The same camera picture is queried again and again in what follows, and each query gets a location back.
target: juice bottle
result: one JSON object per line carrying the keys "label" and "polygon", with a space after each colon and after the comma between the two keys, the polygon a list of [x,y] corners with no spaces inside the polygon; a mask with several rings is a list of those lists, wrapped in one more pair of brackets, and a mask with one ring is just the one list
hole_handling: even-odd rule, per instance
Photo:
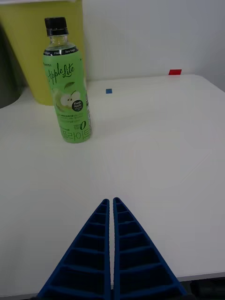
{"label": "juice bottle", "polygon": [[50,44],[43,63],[61,134],[66,142],[81,143],[91,134],[82,54],[68,42],[64,17],[45,18],[45,25]]}

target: green bottle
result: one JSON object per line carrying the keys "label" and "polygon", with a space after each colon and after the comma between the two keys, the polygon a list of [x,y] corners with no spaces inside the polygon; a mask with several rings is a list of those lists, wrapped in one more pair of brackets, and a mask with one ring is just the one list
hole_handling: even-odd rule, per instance
{"label": "green bottle", "polygon": [[45,18],[45,25],[51,42],[43,62],[61,134],[66,142],[81,143],[91,134],[82,54],[67,40],[64,17]]}

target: apple graphic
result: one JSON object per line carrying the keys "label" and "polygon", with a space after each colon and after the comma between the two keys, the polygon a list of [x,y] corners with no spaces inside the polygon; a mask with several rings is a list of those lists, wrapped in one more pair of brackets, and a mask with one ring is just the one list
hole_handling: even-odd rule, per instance
{"label": "apple graphic", "polygon": [[81,94],[78,91],[74,91],[71,95],[70,94],[64,94],[61,96],[61,105],[68,106],[69,108],[72,108],[72,104],[76,100],[80,100]]}

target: white table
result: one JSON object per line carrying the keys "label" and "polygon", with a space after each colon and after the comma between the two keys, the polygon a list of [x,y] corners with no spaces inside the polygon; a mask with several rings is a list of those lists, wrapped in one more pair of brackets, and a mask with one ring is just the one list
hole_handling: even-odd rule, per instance
{"label": "white table", "polygon": [[[112,88],[112,94],[105,89]],[[225,93],[195,75],[91,82],[68,144],[27,90],[0,109],[0,296],[37,293],[93,210],[120,197],[180,280],[225,275]],[[113,275],[111,203],[111,274]]]}

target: white wall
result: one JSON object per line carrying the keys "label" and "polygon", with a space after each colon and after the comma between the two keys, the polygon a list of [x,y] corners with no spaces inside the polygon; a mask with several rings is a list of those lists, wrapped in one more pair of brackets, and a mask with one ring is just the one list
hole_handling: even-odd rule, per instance
{"label": "white wall", "polygon": [[225,0],[83,0],[88,77],[202,75],[225,90]]}

